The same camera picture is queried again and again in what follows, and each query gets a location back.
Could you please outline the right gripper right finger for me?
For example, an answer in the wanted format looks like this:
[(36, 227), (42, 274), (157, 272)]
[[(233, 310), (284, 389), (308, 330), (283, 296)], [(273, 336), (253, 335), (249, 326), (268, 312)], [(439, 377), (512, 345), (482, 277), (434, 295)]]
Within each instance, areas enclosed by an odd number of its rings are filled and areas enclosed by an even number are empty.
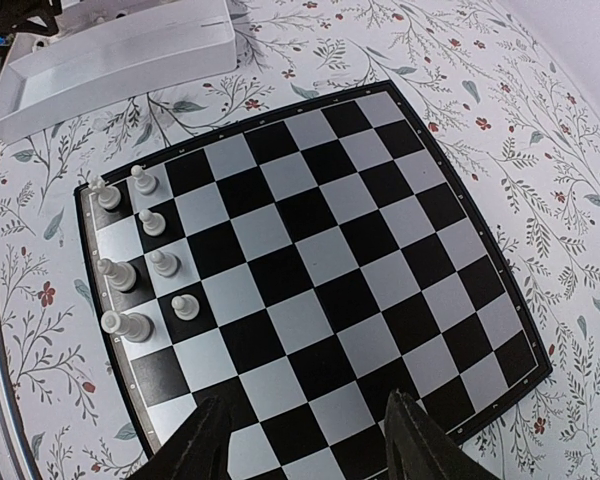
[(466, 455), (406, 392), (393, 390), (385, 411), (389, 479), (497, 477)]

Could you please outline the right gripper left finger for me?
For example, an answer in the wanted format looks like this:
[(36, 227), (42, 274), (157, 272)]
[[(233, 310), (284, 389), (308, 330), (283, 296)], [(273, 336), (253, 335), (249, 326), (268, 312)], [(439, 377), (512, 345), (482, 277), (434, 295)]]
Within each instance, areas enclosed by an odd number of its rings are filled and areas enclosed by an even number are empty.
[(228, 479), (231, 432), (226, 402), (206, 398), (130, 479)]

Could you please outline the white chess king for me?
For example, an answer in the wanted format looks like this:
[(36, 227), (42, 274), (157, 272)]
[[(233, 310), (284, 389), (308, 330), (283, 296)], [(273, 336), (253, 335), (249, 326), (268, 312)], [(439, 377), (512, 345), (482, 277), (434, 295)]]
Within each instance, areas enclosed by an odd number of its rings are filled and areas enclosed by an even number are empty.
[(111, 335), (119, 335), (131, 343), (141, 343), (149, 339), (153, 323), (149, 317), (140, 313), (119, 313), (109, 310), (103, 313), (100, 325)]

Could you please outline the white chess pawn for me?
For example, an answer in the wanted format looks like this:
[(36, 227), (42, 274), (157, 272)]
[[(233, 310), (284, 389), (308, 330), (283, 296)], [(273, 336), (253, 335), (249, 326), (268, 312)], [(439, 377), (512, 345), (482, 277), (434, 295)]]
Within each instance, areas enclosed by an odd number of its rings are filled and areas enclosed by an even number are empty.
[(156, 273), (165, 278), (173, 277), (180, 267), (178, 257), (170, 252), (154, 250), (149, 253), (149, 260)]
[(143, 196), (151, 195), (158, 187), (158, 179), (147, 173), (141, 165), (134, 165), (131, 168), (131, 176), (136, 191)]
[(200, 311), (197, 298), (190, 294), (174, 296), (171, 300), (171, 307), (176, 317), (183, 321), (195, 319)]
[(138, 218), (142, 223), (144, 233), (150, 237), (158, 237), (166, 230), (166, 220), (159, 212), (143, 209), (139, 212)]

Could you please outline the white chess rook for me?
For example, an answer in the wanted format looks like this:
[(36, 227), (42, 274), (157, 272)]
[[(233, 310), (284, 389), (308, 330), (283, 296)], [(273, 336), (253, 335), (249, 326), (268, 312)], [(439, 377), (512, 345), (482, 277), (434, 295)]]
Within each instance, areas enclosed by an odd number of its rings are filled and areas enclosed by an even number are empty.
[(96, 194), (100, 207), (107, 211), (116, 209), (121, 202), (120, 190), (115, 186), (107, 185), (101, 176), (94, 177), (89, 183), (89, 188)]

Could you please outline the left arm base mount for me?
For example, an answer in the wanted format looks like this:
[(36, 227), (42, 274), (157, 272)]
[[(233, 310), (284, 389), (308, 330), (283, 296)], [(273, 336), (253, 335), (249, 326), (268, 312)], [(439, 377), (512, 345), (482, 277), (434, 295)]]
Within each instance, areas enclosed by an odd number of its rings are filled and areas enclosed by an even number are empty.
[(60, 1), (5, 0), (0, 1), (0, 46), (16, 33), (53, 36), (59, 32), (56, 17), (61, 15)]

